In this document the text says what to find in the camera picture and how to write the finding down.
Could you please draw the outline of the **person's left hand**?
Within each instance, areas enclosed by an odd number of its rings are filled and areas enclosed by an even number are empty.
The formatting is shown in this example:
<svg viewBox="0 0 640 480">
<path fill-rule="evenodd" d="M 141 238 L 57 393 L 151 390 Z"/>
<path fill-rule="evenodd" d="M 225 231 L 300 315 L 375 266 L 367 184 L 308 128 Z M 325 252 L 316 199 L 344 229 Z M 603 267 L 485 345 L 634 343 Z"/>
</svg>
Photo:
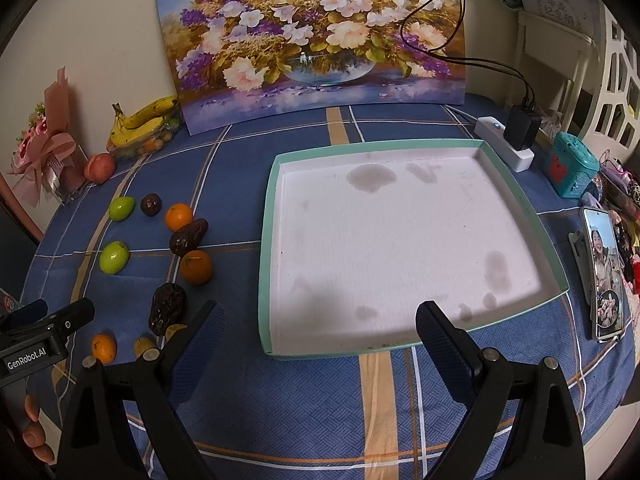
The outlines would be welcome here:
<svg viewBox="0 0 640 480">
<path fill-rule="evenodd" d="M 40 406 L 34 396 L 26 394 L 24 409 L 28 417 L 28 424 L 22 432 L 23 440 L 40 462 L 52 465 L 54 453 L 46 442 L 46 434 L 39 421 Z"/>
</svg>

